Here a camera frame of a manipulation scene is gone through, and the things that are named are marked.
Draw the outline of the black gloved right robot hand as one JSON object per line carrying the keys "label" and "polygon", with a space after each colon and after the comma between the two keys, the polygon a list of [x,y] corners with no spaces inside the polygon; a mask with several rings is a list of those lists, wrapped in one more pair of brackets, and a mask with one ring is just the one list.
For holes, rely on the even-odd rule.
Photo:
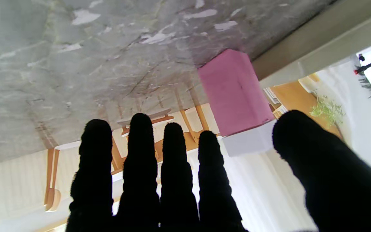
{"label": "black gloved right robot hand", "polygon": [[[371,167],[342,140],[303,112],[283,114],[272,131],[274,149],[305,189],[305,207],[320,232],[371,232]],[[79,169],[71,185],[67,232],[245,232],[218,139],[200,134],[200,201],[192,192],[184,133],[165,126],[161,194],[148,115],[132,117],[123,192],[112,213],[112,131],[100,119],[81,135]]]}

